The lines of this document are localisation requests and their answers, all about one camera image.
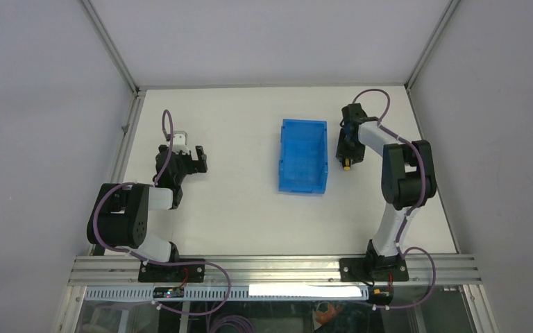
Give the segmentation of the black yellow screwdriver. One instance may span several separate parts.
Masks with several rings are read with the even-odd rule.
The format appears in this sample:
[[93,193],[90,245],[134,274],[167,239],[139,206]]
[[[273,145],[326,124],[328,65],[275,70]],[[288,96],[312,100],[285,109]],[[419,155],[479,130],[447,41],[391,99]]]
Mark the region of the black yellow screwdriver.
[[350,171],[350,169],[351,169],[351,165],[352,165],[352,162],[351,162],[350,159],[345,158],[345,159],[343,160],[343,169],[344,169],[344,171]]

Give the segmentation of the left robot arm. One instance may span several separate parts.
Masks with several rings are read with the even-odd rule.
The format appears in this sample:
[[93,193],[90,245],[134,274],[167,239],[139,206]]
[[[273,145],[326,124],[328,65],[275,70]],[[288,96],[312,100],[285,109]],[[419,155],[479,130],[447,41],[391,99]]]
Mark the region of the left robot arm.
[[208,171],[207,155],[196,146],[197,158],[187,146],[174,152],[167,145],[158,147],[155,157],[160,179],[152,185],[104,183],[87,222],[87,240],[106,250],[132,255],[145,264],[180,261],[178,248],[148,229],[149,212],[175,210],[183,198],[186,176]]

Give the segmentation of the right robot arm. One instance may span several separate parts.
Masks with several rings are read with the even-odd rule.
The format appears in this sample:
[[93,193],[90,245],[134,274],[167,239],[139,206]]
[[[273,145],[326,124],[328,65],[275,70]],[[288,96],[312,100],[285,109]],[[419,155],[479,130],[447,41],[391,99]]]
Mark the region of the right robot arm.
[[359,103],[341,110],[336,158],[345,170],[363,162],[366,149],[382,159],[381,192],[386,202],[380,227],[369,241],[360,269],[367,275],[405,270],[402,242],[410,221],[437,192],[432,147],[409,141],[368,116]]

